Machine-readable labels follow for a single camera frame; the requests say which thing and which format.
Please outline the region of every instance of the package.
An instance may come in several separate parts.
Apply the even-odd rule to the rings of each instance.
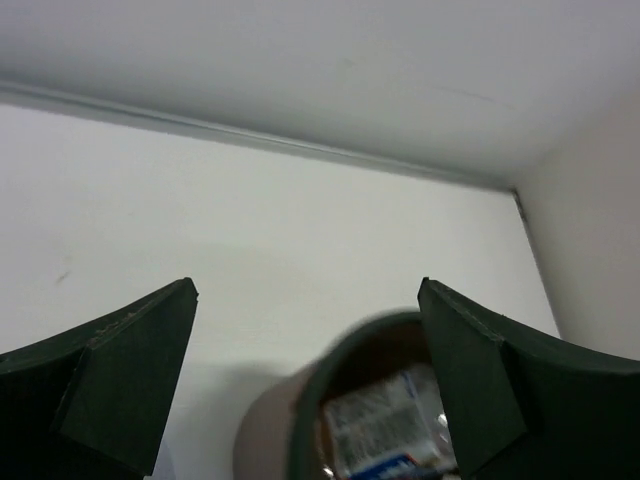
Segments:
[[[320,436],[329,439],[320,448],[330,477],[442,478],[456,468],[438,385],[426,364],[328,401],[320,423]]]

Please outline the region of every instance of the plastic wrapper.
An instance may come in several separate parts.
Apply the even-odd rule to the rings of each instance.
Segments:
[[[456,462],[433,370],[414,364],[329,400],[318,423],[326,477],[440,479]]]

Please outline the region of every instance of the white surface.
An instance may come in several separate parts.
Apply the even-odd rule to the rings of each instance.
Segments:
[[[640,360],[640,85],[519,192],[567,340]]]
[[[0,351],[176,278],[200,303],[166,439],[179,480],[230,479],[258,393],[429,275],[556,333],[513,199],[0,106]]]
[[[3,0],[0,78],[508,174],[640,76],[632,0]]]

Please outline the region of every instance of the scuff mark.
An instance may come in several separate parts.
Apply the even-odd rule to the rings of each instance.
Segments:
[[[435,90],[441,90],[443,92],[454,93],[456,95],[462,95],[464,97],[470,97],[470,98],[475,98],[476,100],[482,100],[483,102],[493,103],[494,105],[500,105],[501,107],[508,108],[509,110],[516,110],[515,105],[511,105],[510,103],[503,102],[501,100],[496,100],[495,98],[492,98],[492,97],[487,97],[486,95],[482,95],[480,93],[469,92],[461,88],[447,87],[444,85],[430,85],[430,87]]]
[[[55,281],[56,287],[58,285],[60,285],[62,282],[64,282],[69,277],[69,275],[71,275],[71,270],[67,270],[62,275],[60,275],[58,278],[56,278],[56,281]]]

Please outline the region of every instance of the trash can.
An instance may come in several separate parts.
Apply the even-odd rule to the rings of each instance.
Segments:
[[[463,479],[640,478],[640,363],[556,339],[425,279],[420,312],[377,318],[260,397],[236,438],[236,480],[328,478],[327,398],[432,365]]]

